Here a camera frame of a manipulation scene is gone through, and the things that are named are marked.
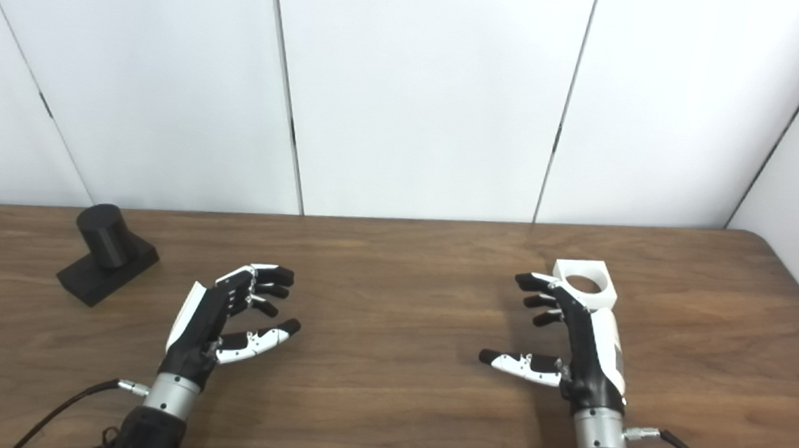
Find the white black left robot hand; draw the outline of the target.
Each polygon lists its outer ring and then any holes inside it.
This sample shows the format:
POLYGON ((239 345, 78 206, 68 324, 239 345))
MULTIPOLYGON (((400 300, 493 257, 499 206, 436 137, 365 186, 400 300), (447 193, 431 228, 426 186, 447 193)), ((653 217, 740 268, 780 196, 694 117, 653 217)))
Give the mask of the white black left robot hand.
POLYGON ((172 374, 204 390, 216 367, 262 355, 300 330, 295 318, 273 327, 225 334, 227 321, 247 310, 269 318, 278 309, 267 297, 285 299, 295 284, 294 271, 278 264, 246 264, 215 280, 195 282, 170 330, 160 374, 172 374))

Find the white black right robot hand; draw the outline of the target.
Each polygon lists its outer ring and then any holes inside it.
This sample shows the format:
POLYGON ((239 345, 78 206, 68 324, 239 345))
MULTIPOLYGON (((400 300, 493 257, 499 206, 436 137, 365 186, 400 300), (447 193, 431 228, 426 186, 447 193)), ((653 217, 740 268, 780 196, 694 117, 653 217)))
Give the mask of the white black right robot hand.
POLYGON ((514 278, 529 309, 543 308, 536 327, 566 326, 570 360, 541 353, 503 353, 481 349, 478 359, 497 371, 559 389, 571 412, 611 409, 626 412, 622 349, 615 317, 608 308, 592 309, 568 283, 545 273, 524 272, 514 278))

